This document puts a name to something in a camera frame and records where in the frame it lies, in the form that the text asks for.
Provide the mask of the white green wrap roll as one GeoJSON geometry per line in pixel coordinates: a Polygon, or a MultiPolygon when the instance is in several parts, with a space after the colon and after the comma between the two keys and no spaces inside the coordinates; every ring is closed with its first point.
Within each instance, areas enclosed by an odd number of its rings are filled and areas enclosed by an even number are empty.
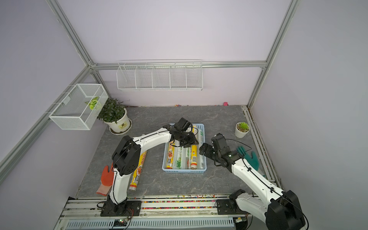
{"type": "Polygon", "coordinates": [[[183,158],[183,148],[176,147],[175,148],[175,159],[173,163],[174,169],[182,169],[182,158],[183,158]]]}
{"type": "MultiPolygon", "coordinates": [[[[199,133],[198,133],[199,147],[198,148],[200,149],[200,147],[202,146],[204,142],[202,126],[200,125],[198,129],[199,129],[199,133]]],[[[200,159],[200,169],[204,170],[205,169],[204,156],[200,154],[199,159],[200,159]]]]}

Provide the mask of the white wrap roll red label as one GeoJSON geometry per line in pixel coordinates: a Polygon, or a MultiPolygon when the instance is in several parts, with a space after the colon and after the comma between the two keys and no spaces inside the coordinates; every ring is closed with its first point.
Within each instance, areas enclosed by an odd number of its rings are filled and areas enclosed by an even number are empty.
{"type": "Polygon", "coordinates": [[[189,169],[189,161],[191,154],[191,147],[183,148],[184,160],[183,160],[183,169],[189,169]]]}

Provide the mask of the yellow plastic wrap roll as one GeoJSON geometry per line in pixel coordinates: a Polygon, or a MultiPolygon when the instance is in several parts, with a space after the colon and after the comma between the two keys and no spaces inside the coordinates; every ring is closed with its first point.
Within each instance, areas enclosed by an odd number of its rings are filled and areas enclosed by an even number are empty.
{"type": "Polygon", "coordinates": [[[165,168],[172,169],[173,168],[173,156],[174,156],[174,141],[171,141],[168,144],[167,154],[166,154],[166,161],[165,161],[165,168]]]}

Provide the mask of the light blue plastic basket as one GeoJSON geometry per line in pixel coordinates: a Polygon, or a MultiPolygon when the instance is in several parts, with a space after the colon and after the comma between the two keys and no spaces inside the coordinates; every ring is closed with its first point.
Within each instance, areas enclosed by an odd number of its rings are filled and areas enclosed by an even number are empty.
{"type": "MultiPolygon", "coordinates": [[[[194,124],[197,126],[197,130],[198,130],[198,133],[199,133],[199,129],[198,127],[201,125],[202,126],[202,130],[203,130],[203,139],[205,141],[205,126],[204,124],[201,124],[201,123],[197,123],[197,124],[194,124]]],[[[166,161],[166,154],[167,154],[167,148],[168,148],[168,143],[165,144],[165,149],[164,149],[164,157],[163,157],[163,163],[162,163],[162,169],[163,171],[167,172],[167,173],[194,173],[194,174],[203,174],[206,169],[207,169],[207,160],[205,159],[204,157],[204,163],[205,163],[205,169],[204,170],[201,170],[200,169],[200,159],[199,159],[199,145],[197,145],[197,169],[196,170],[191,170],[190,168],[189,169],[183,169],[183,160],[184,160],[184,154],[183,154],[183,158],[182,158],[182,169],[166,169],[165,168],[165,161],[166,161]]],[[[174,142],[174,147],[178,147],[179,145],[179,142],[178,141],[175,141],[174,142]]],[[[174,149],[174,156],[173,156],[173,163],[174,163],[174,159],[175,159],[175,149],[174,149]]]]}

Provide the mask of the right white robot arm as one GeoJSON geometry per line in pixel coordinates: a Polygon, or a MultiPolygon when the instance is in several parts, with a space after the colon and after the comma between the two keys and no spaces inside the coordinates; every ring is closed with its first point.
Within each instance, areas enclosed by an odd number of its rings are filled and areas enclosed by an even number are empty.
{"type": "Polygon", "coordinates": [[[243,154],[230,149],[222,134],[215,135],[211,142],[212,144],[203,143],[199,153],[227,168],[258,196],[254,198],[241,190],[234,192],[229,201],[235,204],[236,209],[263,221],[269,230],[300,230],[310,227],[294,192],[285,192],[265,179],[243,154]]]}

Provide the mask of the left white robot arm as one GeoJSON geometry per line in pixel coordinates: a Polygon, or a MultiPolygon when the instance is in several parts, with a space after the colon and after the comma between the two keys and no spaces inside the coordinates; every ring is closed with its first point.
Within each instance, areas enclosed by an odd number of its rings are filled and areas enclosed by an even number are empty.
{"type": "Polygon", "coordinates": [[[113,185],[107,202],[118,206],[126,202],[131,174],[137,169],[143,152],[168,142],[179,142],[179,147],[197,145],[198,140],[192,132],[193,124],[181,118],[173,125],[164,125],[157,131],[139,137],[124,136],[112,155],[113,185]]]}

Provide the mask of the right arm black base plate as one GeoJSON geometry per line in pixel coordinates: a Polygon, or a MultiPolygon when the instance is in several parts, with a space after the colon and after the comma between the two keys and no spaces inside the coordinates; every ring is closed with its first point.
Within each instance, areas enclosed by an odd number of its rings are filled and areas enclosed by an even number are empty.
{"type": "Polygon", "coordinates": [[[241,210],[232,199],[218,199],[215,201],[215,208],[218,215],[248,215],[249,213],[241,210]]]}

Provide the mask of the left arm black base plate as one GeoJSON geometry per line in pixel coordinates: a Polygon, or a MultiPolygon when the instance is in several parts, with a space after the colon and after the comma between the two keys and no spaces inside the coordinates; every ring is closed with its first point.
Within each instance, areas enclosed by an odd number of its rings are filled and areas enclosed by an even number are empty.
{"type": "Polygon", "coordinates": [[[101,217],[131,217],[139,216],[141,211],[141,201],[127,200],[121,204],[115,204],[111,200],[104,203],[101,217]]]}

